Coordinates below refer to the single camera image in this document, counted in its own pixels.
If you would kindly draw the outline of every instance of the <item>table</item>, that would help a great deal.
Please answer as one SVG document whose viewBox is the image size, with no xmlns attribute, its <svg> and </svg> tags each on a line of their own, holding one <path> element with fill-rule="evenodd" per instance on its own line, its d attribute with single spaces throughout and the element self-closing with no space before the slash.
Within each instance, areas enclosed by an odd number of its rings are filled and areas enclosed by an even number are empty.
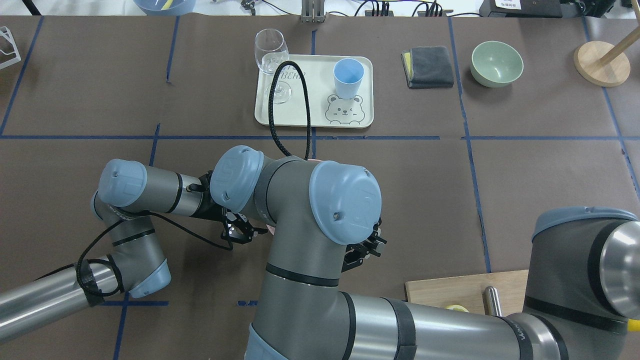
<svg viewBox="0 0 640 360">
<path fill-rule="evenodd" d="M 75 261 L 104 226 L 88 209 L 113 158 L 199 176 L 243 143 L 279 158 L 253 118 L 255 33 L 279 28 L 292 53 L 374 64 L 371 127 L 316 129 L 313 155 L 359 164 L 383 193 L 381 258 L 344 274 L 343 291 L 404 298 L 406 281 L 528 268 L 539 214 L 600 205 L 640 213 L 640 68 L 619 88 L 573 68 L 587 38 L 616 42 L 634 20 L 341 19 L 294 16 L 0 17 L 24 61 L 0 72 L 0 291 Z M 470 54 L 505 41 L 522 77 L 489 90 Z M 409 90 L 400 53 L 451 51 L 456 85 Z M 640 49 L 627 55 L 640 58 Z M 278 132 L 294 154 L 304 140 Z M 217 238 L 219 224 L 176 218 Z M 242 359 L 271 238 L 222 252 L 156 222 L 173 281 L 114 297 L 0 347 L 6 359 Z M 109 252 L 107 240 L 93 254 Z M 637 359 L 638 336 L 624 360 Z"/>
</svg>

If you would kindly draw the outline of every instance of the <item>yellow object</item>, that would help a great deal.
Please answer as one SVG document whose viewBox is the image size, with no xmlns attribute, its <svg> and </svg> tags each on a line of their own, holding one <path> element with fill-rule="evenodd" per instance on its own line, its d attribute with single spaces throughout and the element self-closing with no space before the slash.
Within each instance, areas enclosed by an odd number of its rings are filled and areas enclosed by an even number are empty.
<svg viewBox="0 0 640 360">
<path fill-rule="evenodd" d="M 453 310 L 453 311 L 463 311 L 464 313 L 468 313 L 469 312 L 469 310 L 467 310 L 462 305 L 449 305 L 449 306 L 445 307 L 445 309 Z"/>
<path fill-rule="evenodd" d="M 628 329 L 629 331 L 640 331 L 640 320 L 629 319 Z"/>
<path fill-rule="evenodd" d="M 169 9 L 171 7 L 171 4 L 173 4 L 173 0 L 167 0 L 167 2 L 164 4 L 161 10 Z"/>
<path fill-rule="evenodd" d="M 411 51 L 407 51 L 404 55 L 404 65 L 406 66 L 406 71 L 409 73 L 409 78 L 413 77 L 413 69 L 411 68 Z"/>
</svg>

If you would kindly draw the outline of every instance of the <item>metal rod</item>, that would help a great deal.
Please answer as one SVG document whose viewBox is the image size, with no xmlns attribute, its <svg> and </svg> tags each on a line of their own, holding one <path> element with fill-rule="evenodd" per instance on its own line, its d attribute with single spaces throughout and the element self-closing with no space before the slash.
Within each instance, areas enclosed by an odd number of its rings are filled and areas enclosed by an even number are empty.
<svg viewBox="0 0 640 360">
<path fill-rule="evenodd" d="M 491 316 L 502 316 L 502 308 L 500 306 L 500 298 L 498 297 L 498 289 L 493 286 L 487 286 L 483 292 L 484 313 Z"/>
<path fill-rule="evenodd" d="M 111 291 L 118 286 L 111 269 L 101 264 L 90 266 L 98 288 Z M 0 293 L 0 344 L 87 307 L 74 268 Z"/>
</svg>

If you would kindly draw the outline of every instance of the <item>blue bowl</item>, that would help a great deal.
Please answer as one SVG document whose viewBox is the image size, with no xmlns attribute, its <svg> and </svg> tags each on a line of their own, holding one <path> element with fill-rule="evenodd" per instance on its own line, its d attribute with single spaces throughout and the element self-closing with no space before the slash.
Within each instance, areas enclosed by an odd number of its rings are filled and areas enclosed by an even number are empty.
<svg viewBox="0 0 640 360">
<path fill-rule="evenodd" d="M 196 0 L 173 0 L 169 9 L 162 10 L 167 0 L 133 0 L 147 15 L 168 15 L 178 16 L 190 13 L 196 6 Z"/>
</svg>

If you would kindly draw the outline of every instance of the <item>wooden stand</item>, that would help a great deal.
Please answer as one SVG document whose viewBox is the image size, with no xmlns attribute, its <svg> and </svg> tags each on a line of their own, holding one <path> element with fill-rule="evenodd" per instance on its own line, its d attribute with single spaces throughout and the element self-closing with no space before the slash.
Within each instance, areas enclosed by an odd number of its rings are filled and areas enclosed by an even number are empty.
<svg viewBox="0 0 640 360">
<path fill-rule="evenodd" d="M 632 1 L 636 17 L 640 22 L 640 8 L 637 0 Z M 573 63 L 580 75 L 600 86 L 618 86 L 627 80 L 631 64 L 623 53 L 640 38 L 640 26 L 633 30 L 617 45 L 608 42 L 590 41 L 580 46 L 573 54 Z"/>
</svg>

